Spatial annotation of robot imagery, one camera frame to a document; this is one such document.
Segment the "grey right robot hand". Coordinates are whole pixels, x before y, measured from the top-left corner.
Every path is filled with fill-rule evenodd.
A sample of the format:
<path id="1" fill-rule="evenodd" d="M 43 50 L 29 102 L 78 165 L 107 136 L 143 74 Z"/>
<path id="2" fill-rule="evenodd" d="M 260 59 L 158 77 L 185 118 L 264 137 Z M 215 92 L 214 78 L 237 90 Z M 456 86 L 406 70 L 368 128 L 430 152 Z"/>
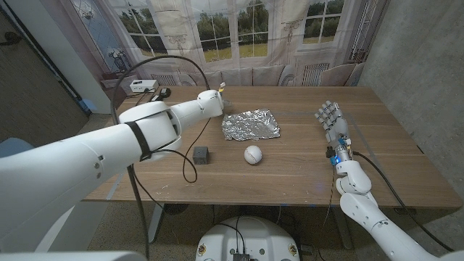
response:
<path id="1" fill-rule="evenodd" d="M 326 156 L 331 159 L 331 163 L 336 165 L 352 160 L 349 128 L 339 105 L 327 100 L 315 113 L 315 118 L 326 132 L 328 142 Z"/>

